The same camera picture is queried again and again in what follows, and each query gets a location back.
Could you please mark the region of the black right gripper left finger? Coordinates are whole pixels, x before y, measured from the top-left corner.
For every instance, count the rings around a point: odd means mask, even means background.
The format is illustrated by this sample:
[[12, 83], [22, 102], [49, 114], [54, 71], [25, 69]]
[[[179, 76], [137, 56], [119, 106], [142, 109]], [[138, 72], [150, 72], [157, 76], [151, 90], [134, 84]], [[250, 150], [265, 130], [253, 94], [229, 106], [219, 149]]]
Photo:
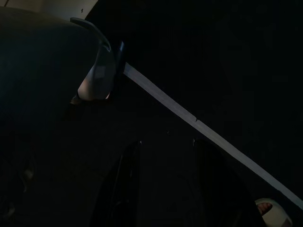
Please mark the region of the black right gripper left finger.
[[101, 185], [91, 227], [136, 227], [141, 141], [125, 148]]

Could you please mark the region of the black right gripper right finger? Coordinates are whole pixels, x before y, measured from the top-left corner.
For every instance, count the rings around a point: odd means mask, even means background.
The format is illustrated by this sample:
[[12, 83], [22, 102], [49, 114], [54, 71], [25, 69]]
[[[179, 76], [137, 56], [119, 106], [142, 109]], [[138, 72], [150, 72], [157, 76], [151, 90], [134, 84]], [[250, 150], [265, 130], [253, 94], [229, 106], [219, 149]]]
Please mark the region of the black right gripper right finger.
[[263, 227], [246, 186], [214, 144], [194, 142], [205, 227]]

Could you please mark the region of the cream rubber slipper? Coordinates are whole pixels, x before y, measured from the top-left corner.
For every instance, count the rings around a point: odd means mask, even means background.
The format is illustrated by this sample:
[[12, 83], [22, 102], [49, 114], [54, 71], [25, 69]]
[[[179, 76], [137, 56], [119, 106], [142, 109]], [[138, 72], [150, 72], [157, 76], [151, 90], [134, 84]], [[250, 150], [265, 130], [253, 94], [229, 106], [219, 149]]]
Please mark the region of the cream rubber slipper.
[[293, 227], [293, 222], [286, 211], [276, 201], [262, 198], [255, 204], [267, 227]]

